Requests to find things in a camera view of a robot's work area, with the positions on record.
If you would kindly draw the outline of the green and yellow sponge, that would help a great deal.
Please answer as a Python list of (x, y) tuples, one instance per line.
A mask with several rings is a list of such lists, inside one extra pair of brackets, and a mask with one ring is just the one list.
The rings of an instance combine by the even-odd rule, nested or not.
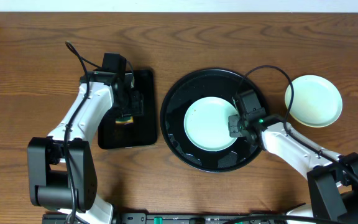
[(121, 118), (117, 118), (115, 120), (116, 124), (132, 124), (134, 122), (134, 119), (132, 116), (127, 116), (127, 117), (121, 117)]

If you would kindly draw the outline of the light blue plate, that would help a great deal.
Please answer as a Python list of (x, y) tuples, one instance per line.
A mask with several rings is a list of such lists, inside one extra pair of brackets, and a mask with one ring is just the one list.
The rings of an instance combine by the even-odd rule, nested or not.
[(222, 151), (237, 140), (229, 134), (229, 117), (236, 114), (235, 107), (222, 98), (201, 98), (185, 113), (185, 134), (191, 143), (204, 151)]
[(329, 80), (303, 75), (287, 87), (285, 105), (299, 123), (322, 128), (338, 120), (343, 102), (339, 90)]

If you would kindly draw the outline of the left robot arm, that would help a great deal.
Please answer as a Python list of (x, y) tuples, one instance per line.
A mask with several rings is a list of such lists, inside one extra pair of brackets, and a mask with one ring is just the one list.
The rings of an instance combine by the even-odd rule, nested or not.
[(131, 106), (134, 72), (87, 72), (59, 125), (27, 146), (32, 205), (65, 214), (65, 223), (112, 223), (114, 207), (98, 194), (91, 142), (104, 115)]

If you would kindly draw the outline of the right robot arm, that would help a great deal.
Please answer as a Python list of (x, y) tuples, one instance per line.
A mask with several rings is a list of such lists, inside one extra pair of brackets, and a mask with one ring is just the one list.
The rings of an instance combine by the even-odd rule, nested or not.
[(286, 214), (341, 223), (358, 223), (358, 154), (343, 156), (327, 150), (283, 123), (279, 116), (269, 116), (248, 123), (239, 115), (228, 121), (232, 137), (258, 144), (283, 159), (307, 181), (311, 202)]

